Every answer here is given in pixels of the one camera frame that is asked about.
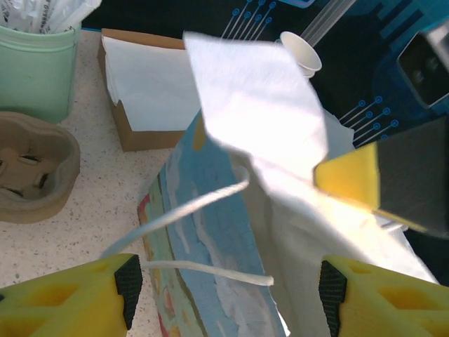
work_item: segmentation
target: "cardboard box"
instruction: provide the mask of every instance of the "cardboard box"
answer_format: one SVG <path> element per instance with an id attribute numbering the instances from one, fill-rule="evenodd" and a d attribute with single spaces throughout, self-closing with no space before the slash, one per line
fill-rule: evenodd
<path id="1" fill-rule="evenodd" d="M 172 39 L 170 37 L 125 32 L 115 29 L 103 29 L 102 35 L 112 39 L 132 42 L 134 44 L 169 49 L 185 49 L 182 40 Z M 100 70 L 107 88 L 105 56 L 106 51 L 101 41 L 98 49 L 98 63 L 100 64 Z M 112 116 L 114 117 L 115 125 L 119 133 L 121 148 L 124 152 L 172 148 L 176 146 L 177 142 L 184 134 L 184 131 L 133 131 L 130 127 L 122 102 L 119 101 L 116 106 L 109 97 L 109 104 L 111 105 Z"/>

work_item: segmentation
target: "speckled countertop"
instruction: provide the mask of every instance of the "speckled countertop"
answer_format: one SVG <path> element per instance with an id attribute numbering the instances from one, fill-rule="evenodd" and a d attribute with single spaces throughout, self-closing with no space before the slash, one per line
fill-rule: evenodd
<path id="1" fill-rule="evenodd" d="M 81 147 L 81 174 L 64 209 L 33 225 L 0 223 L 0 287 L 95 260 L 138 226 L 136 208 L 170 151 L 123 153 L 97 62 L 100 33 L 83 31 L 74 111 L 62 122 Z M 127 252 L 145 258 L 141 240 Z M 128 336 L 160 336 L 149 275 L 144 272 Z"/>

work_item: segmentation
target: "tissue paper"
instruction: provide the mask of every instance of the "tissue paper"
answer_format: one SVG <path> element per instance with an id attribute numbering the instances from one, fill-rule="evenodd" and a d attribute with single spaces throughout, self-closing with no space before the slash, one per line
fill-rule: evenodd
<path id="1" fill-rule="evenodd" d="M 247 156 L 258 178 L 251 184 L 269 197 L 248 212 L 263 211 L 251 227 L 266 271 L 282 288 L 273 296 L 292 336 L 328 335 L 318 294 L 326 254 L 436 282 L 409 246 L 380 227 L 384 219 L 314 188 L 314 167 L 352 150 L 353 133 L 323 111 L 282 46 L 195 33 L 184 39 L 207 134 Z M 251 184 L 246 198 L 254 200 L 260 193 Z"/>

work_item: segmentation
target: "molded pulp tray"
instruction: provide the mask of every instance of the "molded pulp tray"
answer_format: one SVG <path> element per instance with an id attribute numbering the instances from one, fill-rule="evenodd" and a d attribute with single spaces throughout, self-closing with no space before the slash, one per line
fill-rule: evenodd
<path id="1" fill-rule="evenodd" d="M 0 112 L 0 221 L 36 223 L 57 214 L 79 174 L 80 150 L 63 128 Z"/>

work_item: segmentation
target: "green container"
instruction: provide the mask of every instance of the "green container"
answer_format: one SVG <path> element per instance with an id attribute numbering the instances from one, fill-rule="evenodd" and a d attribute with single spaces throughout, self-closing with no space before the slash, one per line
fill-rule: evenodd
<path id="1" fill-rule="evenodd" d="M 54 124 L 69 116 L 80 31 L 29 34 L 0 26 L 0 111 Z"/>

